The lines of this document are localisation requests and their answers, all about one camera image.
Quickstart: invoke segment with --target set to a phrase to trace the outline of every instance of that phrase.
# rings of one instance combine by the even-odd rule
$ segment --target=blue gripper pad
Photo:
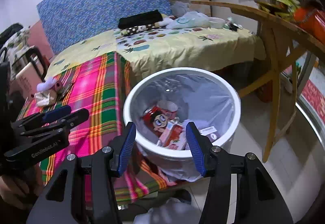
[[[123,147],[120,151],[119,155],[119,166],[117,169],[118,174],[121,176],[126,170],[127,164],[129,162],[134,140],[135,140],[135,124],[133,122],[129,122],[125,128],[128,131],[126,140],[124,141]]]
[[[43,122],[44,123],[52,123],[52,122],[66,116],[70,113],[71,113],[71,107],[69,105],[65,105],[58,109],[54,109],[50,112],[46,112],[43,117]]]
[[[209,158],[209,148],[212,146],[209,139],[202,136],[196,128],[194,122],[189,122],[186,126],[186,139],[190,147],[196,170],[205,177],[207,168],[205,165]]]

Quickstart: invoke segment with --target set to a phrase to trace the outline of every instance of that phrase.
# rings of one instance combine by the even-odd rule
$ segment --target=yellow bed sheet
[[[130,62],[137,81],[172,67],[215,71],[254,58],[265,59],[262,40],[246,29],[233,32],[208,28],[166,35],[128,47],[117,45],[120,39],[116,40],[116,36],[114,30],[109,30],[68,47],[53,60],[47,76],[54,76],[110,51],[117,51]]]

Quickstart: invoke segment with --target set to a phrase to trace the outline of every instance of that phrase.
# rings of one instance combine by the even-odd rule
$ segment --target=plaid blanket
[[[63,85],[74,86],[63,101],[47,108],[38,108],[35,101],[26,102],[18,119],[36,112],[45,112],[70,105],[72,112],[88,109],[89,119],[73,128],[70,145],[41,162],[43,181],[47,183],[65,157],[91,155],[106,146],[124,128],[122,109],[130,91],[130,64],[116,52],[110,52],[70,68],[56,76]],[[133,202],[151,192],[176,185],[154,164],[133,148],[132,158],[121,178],[114,182],[118,204]],[[86,178],[86,201],[91,201],[90,178]]]

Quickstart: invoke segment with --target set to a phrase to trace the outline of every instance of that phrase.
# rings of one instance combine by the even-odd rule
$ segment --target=tile floor
[[[285,106],[281,106],[280,113],[283,115]],[[242,115],[230,153],[245,155],[247,152],[253,152],[262,160],[262,149],[269,128],[269,113],[270,105],[261,102],[255,95],[242,99]],[[324,165],[324,149],[305,118],[297,111],[290,133],[277,142],[272,148],[269,160],[264,164],[284,197],[294,222],[305,215],[318,195],[325,180]],[[236,175],[232,175],[231,180],[227,223],[233,223],[236,210]],[[201,211],[209,181],[209,178],[204,178],[186,185],[192,195],[192,205]]]

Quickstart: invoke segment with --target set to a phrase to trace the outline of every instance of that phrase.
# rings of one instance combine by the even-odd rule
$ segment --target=white trash can rim
[[[154,73],[146,78],[144,78],[142,81],[140,81],[129,93],[129,95],[126,98],[124,109],[123,109],[123,117],[124,117],[124,123],[127,124],[128,122],[132,121],[131,119],[131,113],[130,113],[130,104],[133,98],[136,98],[137,95],[141,92],[141,87],[146,87],[148,84],[153,82],[154,80],[157,80],[159,78],[163,78],[169,75],[173,74],[192,74],[197,76],[202,76],[207,78],[208,80],[211,80],[212,82],[216,82],[218,80],[220,83],[222,83],[226,89],[229,90],[230,94],[232,95],[232,98],[234,100],[234,117],[230,124],[229,129],[226,131],[225,134],[223,134],[219,139],[217,139],[215,142],[213,142],[213,145],[217,146],[223,146],[230,137],[235,133],[237,126],[239,124],[239,120],[241,117],[241,102],[239,99],[239,96],[236,92],[236,90],[228,84],[223,78],[220,76],[213,74],[209,71],[198,69],[198,68],[191,68],[191,67],[177,67],[177,68],[171,68],[166,69],[157,73]],[[181,158],[191,158],[192,154],[190,150],[170,150],[166,148],[162,148],[159,146],[156,146],[151,141],[147,140],[145,137],[141,135],[141,133],[136,130],[136,136],[135,140],[138,144],[143,146],[145,149],[148,149],[152,151],[153,153],[156,153],[157,155],[166,157],[166,158],[174,158],[174,159],[181,159]]]

